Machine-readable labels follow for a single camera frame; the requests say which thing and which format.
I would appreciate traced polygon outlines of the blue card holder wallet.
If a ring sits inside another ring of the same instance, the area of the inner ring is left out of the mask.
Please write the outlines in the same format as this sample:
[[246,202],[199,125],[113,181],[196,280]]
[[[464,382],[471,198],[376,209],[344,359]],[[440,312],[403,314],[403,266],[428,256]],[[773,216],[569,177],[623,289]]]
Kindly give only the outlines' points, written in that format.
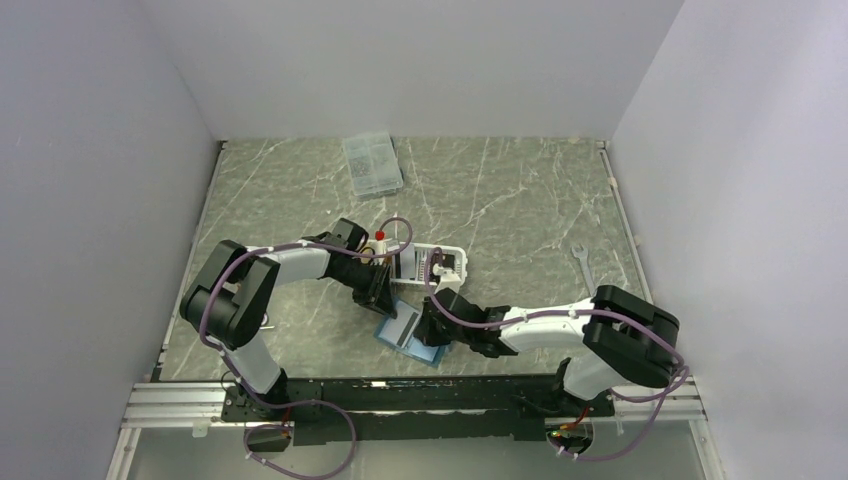
[[[419,325],[420,320],[422,318],[422,311],[418,307],[415,307],[415,306],[401,300],[400,298],[395,298],[394,303],[395,303],[397,315],[395,317],[390,317],[388,315],[384,316],[383,319],[381,320],[380,324],[378,325],[378,327],[376,328],[376,330],[374,332],[374,338],[378,342],[382,343],[384,346],[386,346],[386,347],[388,347],[388,348],[390,348],[390,349],[392,349],[392,350],[394,350],[394,351],[396,351],[396,352],[398,352],[398,353],[400,353],[400,354],[402,354],[402,355],[404,355],[408,358],[411,358],[415,361],[423,363],[424,365],[427,365],[431,368],[438,367],[439,364],[441,363],[441,360],[442,360],[444,354],[446,353],[447,347],[446,346],[434,347],[434,346],[425,345],[421,340],[419,340],[414,335],[415,328]],[[417,311],[420,314],[420,317],[419,317],[417,325],[415,326],[412,334],[409,337],[409,340],[408,340],[408,343],[406,344],[406,346],[399,348],[399,347],[396,347],[395,345],[389,343],[385,339],[383,339],[381,332],[382,332],[385,324],[387,323],[387,321],[389,319],[397,318],[398,315],[404,316],[405,313],[409,312],[409,311]]]

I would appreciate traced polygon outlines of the white striped credit card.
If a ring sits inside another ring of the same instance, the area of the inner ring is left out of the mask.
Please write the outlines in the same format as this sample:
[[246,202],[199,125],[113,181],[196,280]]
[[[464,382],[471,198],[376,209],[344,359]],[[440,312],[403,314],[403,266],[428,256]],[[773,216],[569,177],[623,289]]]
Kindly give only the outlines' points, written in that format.
[[396,347],[405,347],[419,317],[417,311],[409,311],[404,316],[389,319],[381,332],[382,338]]

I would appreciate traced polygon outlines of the white plastic basket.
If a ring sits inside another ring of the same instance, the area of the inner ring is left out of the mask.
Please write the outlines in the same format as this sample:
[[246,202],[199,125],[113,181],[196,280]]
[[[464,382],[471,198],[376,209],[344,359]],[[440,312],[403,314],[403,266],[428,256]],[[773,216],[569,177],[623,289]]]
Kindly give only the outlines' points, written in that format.
[[423,286],[425,275],[428,274],[430,285],[436,286],[437,278],[433,276],[432,270],[434,266],[441,265],[441,254],[444,251],[460,251],[465,255],[466,263],[462,276],[465,283],[468,266],[466,251],[460,247],[426,243],[412,243],[403,251],[397,251],[394,265],[388,265],[391,281],[402,285]]

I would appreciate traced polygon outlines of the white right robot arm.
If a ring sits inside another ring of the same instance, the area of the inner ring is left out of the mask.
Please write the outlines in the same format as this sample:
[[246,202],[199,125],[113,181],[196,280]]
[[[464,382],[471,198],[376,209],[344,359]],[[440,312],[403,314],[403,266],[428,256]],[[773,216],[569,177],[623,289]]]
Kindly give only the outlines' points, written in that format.
[[571,349],[575,354],[560,365],[550,392],[557,411],[574,415],[626,382],[669,388],[685,366],[676,349],[679,329],[674,315],[613,285],[543,308],[483,308],[442,289],[424,300],[414,336],[428,346],[459,342],[487,358]]

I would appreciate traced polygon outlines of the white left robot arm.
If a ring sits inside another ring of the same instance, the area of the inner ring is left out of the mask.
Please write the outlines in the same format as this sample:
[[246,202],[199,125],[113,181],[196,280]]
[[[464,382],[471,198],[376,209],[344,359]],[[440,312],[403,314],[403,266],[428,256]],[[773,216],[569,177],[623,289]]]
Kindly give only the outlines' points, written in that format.
[[274,289],[329,278],[351,290],[355,304],[394,317],[389,268],[365,252],[368,232],[346,218],[317,236],[249,248],[223,240],[184,293],[178,313],[201,342],[216,350],[248,394],[248,407],[264,420],[279,417],[290,398],[288,377],[260,334]]

